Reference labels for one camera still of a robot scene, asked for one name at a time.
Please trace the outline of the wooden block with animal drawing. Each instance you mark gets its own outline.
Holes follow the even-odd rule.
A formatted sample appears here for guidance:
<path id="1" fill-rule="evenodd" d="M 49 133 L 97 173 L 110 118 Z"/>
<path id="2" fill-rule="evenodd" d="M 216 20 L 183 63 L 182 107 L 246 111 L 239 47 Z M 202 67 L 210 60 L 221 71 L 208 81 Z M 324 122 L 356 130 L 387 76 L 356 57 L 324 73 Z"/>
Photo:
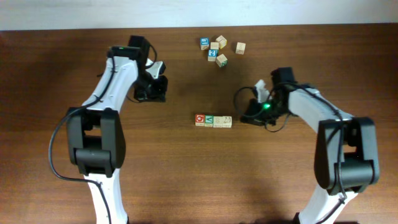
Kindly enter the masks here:
<path id="1" fill-rule="evenodd" d="M 223 128 L 231 128 L 232 127 L 232 117 L 231 116 L 223 116 L 222 127 Z"/>

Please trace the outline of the wooden block green V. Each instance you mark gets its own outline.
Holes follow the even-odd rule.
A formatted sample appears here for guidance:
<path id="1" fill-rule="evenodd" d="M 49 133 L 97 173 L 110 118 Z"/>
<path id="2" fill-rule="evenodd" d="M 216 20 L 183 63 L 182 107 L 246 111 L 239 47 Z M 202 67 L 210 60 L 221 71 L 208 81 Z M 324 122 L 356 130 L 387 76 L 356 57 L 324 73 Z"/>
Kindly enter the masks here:
<path id="1" fill-rule="evenodd" d="M 213 127 L 214 124 L 214 116 L 213 115 L 205 115 L 205 127 Z"/>

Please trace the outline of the wooden block red Q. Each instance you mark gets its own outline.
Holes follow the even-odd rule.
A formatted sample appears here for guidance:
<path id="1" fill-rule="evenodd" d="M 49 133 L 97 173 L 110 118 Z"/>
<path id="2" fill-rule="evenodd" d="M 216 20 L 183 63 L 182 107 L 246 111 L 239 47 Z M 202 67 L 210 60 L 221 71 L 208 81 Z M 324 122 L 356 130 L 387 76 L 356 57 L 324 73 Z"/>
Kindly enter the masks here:
<path id="1" fill-rule="evenodd" d="M 205 125 L 205 115 L 196 114 L 195 115 L 195 125 L 196 126 L 204 126 Z"/>

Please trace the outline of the wooden block number 8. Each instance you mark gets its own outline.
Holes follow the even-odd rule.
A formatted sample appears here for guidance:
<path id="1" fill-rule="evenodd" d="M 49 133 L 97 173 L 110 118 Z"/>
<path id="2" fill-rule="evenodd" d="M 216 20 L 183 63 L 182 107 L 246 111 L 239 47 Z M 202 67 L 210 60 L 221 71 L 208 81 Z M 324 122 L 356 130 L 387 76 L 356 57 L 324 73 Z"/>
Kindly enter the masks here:
<path id="1" fill-rule="evenodd" d="M 224 123 L 224 117 L 222 116 L 214 116 L 213 117 L 213 127 L 214 128 L 222 128 Z"/>

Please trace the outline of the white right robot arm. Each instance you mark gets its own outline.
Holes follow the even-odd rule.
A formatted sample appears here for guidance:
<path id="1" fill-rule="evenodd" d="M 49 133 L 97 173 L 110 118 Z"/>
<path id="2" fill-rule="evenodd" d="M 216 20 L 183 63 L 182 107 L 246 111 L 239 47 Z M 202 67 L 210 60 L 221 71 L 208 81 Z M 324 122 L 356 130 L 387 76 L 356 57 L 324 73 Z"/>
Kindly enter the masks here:
<path id="1" fill-rule="evenodd" d="M 281 116 L 304 120 L 316 133 L 315 190 L 293 223 L 334 223 L 348 202 L 380 178 L 376 127 L 368 117 L 340 110 L 308 83 L 295 80 L 290 67 L 271 72 L 272 89 L 264 80 L 249 87 L 254 97 L 242 123 L 274 126 Z"/>

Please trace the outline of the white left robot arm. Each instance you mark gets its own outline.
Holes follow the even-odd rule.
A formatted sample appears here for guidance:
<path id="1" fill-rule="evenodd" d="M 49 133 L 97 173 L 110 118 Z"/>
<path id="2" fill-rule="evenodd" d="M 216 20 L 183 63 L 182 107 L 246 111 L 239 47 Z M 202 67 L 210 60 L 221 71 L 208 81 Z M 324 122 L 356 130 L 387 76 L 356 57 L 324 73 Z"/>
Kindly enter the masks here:
<path id="1" fill-rule="evenodd" d="M 152 50 L 150 42 L 137 35 L 127 46 L 111 47 L 93 93 L 81 107 L 68 110 L 70 161 L 90 188 L 97 223 L 129 223 L 119 180 L 126 156 L 119 114 L 130 90 L 138 103 L 166 101 L 165 63 L 151 60 Z"/>

